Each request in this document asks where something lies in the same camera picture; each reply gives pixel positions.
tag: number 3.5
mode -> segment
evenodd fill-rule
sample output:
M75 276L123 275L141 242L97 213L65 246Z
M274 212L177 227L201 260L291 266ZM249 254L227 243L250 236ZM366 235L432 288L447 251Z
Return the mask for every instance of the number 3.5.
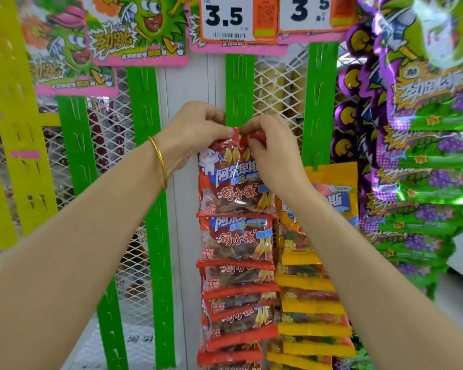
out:
M305 7L309 0L292 0L292 3L294 5L297 5L295 8L295 13L291 15L291 19L294 20L295 22L301 22L304 21L309 12L307 11L307 8ZM329 0L319 0L319 9L320 10L327 10L329 8L330 2Z
M218 15L218 12L220 11L219 5L206 5L206 10L209 10L209 17L208 19L206 19L206 24L209 24L210 26L217 26L218 24L220 24L220 16ZM241 12L242 8L230 9L230 23L234 26L242 24L243 18L240 14ZM228 21L223 21L223 25L228 26Z

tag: orange price tag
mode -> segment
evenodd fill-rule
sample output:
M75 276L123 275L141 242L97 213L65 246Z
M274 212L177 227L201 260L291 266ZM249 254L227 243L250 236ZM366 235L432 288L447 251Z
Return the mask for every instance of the orange price tag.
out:
M200 0L201 40L275 44L278 0Z
M279 33L346 30L356 22L356 0L279 0Z

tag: green pegboard strip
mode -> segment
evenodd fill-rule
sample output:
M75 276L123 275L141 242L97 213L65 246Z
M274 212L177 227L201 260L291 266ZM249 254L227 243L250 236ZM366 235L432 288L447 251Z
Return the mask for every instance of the green pegboard strip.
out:
M75 195L98 178L86 98L57 96L58 112ZM117 287L112 278L98 304L98 321L108 370L128 370Z
M154 68L127 68L136 145L161 131L158 86ZM153 283L156 368L175 367L173 282L166 193L161 192L146 215Z
M227 126L241 127L254 114L254 55L226 55Z
M302 141L304 166L329 164L337 62L337 42L310 44Z

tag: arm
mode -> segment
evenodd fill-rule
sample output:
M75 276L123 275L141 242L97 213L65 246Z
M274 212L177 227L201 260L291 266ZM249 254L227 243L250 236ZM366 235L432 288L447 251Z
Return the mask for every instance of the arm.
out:
M154 138L167 174L231 136L206 119L221 122L224 113L188 103ZM62 367L162 185L159 159L145 142L0 256L0 369Z
M242 131L259 127L267 150L249 140L259 173L302 224L377 369L463 370L463 331L311 186L281 117L256 117Z

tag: gold bangle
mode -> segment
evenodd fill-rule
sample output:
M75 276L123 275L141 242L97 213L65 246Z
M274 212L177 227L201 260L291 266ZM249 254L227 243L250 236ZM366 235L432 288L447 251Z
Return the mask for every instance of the gold bangle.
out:
M159 163L161 165L161 171L163 173L163 191L166 191L166 188L168 187L168 177L166 175L166 168L165 168L165 162L163 161L163 157L161 156L161 152L159 151L158 146L154 142L153 138L151 136L148 137L149 140L153 143L154 150L156 151L156 154L158 155L159 158Z

